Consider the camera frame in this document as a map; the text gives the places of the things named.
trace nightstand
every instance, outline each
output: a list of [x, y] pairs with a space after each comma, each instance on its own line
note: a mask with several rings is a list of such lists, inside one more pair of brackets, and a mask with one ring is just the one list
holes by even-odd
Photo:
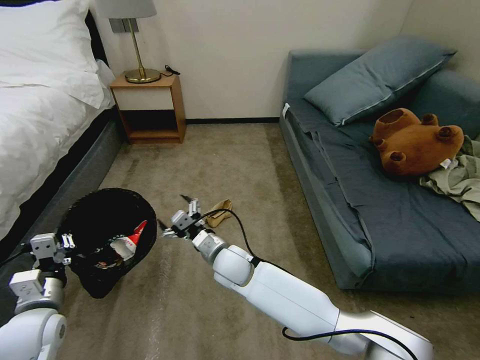
[[131, 83], [122, 74], [110, 84], [130, 144], [182, 143], [185, 110], [180, 78]]

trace table lamp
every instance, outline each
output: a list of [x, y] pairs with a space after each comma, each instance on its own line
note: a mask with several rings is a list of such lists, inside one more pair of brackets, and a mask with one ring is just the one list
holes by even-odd
[[133, 46], [135, 47], [138, 69], [125, 72], [129, 83], [151, 83], [162, 76], [160, 71], [144, 68], [139, 47], [130, 19], [149, 18], [157, 14], [153, 0], [96, 0], [98, 15], [108, 19], [127, 19]]

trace white pillow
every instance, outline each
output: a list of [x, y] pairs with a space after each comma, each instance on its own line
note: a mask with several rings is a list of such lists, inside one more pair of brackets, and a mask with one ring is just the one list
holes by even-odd
[[0, 7], [0, 87], [48, 86], [98, 109], [104, 92], [87, 12], [88, 0]]

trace green cloth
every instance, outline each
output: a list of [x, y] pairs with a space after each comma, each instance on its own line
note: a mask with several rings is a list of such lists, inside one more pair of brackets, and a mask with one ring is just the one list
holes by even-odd
[[420, 185], [462, 203], [480, 222], [480, 135], [465, 140], [448, 168], [442, 167], [420, 178]]

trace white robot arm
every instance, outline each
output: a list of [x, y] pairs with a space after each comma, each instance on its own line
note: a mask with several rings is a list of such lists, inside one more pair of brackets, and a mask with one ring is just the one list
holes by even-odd
[[[67, 319], [58, 313], [64, 300], [64, 265], [69, 263], [55, 234], [30, 240], [36, 269], [17, 272], [10, 288], [18, 296], [15, 316], [0, 327], [0, 359], [54, 360], [67, 330]], [[70, 238], [66, 247], [75, 247]]]
[[[228, 246], [203, 227], [202, 218], [208, 214], [200, 216], [198, 200], [185, 198], [190, 202], [189, 212], [179, 210], [171, 219], [171, 228], [160, 224], [164, 236], [192, 240], [213, 266], [214, 279], [285, 326], [283, 334], [287, 338], [310, 340], [322, 334], [320, 340], [338, 352], [365, 353], [368, 360], [433, 359], [432, 344], [423, 336], [374, 311], [341, 311], [317, 288], [238, 246]], [[287, 335], [286, 328], [301, 338]]]
[[[200, 215], [198, 200], [185, 198], [188, 213], [179, 210], [170, 228], [159, 222], [163, 236], [191, 240], [212, 265], [214, 279], [285, 326], [285, 337], [319, 339], [344, 354], [365, 353], [366, 360], [433, 359], [432, 344], [423, 336], [373, 311], [343, 312], [317, 288], [238, 246], [228, 246], [203, 227], [202, 218], [209, 213]], [[61, 270], [70, 263], [64, 249], [75, 246], [71, 238], [64, 238], [62, 246], [53, 233], [37, 235], [30, 244], [40, 269]], [[65, 337], [66, 319], [57, 312], [63, 303], [62, 276], [40, 269], [16, 273], [10, 281], [18, 296], [17, 315], [0, 328], [2, 360], [53, 360]], [[287, 328], [300, 337], [286, 334]]]

